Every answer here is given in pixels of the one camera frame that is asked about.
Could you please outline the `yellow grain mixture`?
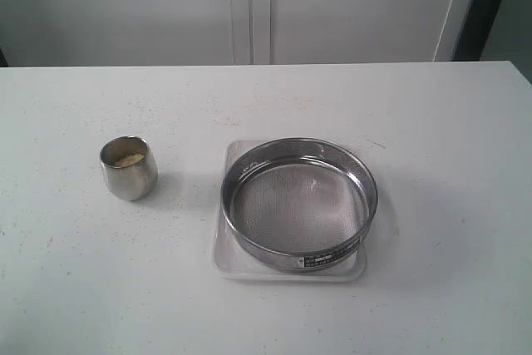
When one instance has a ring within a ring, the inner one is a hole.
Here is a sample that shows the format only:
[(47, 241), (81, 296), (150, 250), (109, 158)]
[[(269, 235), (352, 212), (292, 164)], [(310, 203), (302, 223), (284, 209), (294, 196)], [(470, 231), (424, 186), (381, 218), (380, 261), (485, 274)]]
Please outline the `yellow grain mixture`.
[(119, 160), (117, 160), (114, 163), (114, 166), (117, 167), (117, 168), (125, 168), (125, 167), (128, 167), (130, 165), (134, 165), (134, 164), (142, 161), (144, 158), (145, 158), (145, 156), (143, 154), (126, 155), (126, 156), (120, 158)]

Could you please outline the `stainless steel cup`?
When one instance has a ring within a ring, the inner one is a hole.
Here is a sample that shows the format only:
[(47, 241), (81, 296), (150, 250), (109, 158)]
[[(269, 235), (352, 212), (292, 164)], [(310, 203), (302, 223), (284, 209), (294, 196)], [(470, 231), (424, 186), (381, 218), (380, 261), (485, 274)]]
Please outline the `stainless steel cup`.
[[(125, 168), (114, 163), (131, 154), (145, 158)], [(117, 198), (136, 201), (148, 195), (158, 180), (158, 169), (148, 143), (139, 136), (121, 136), (107, 142), (100, 151), (100, 166), (107, 189)]]

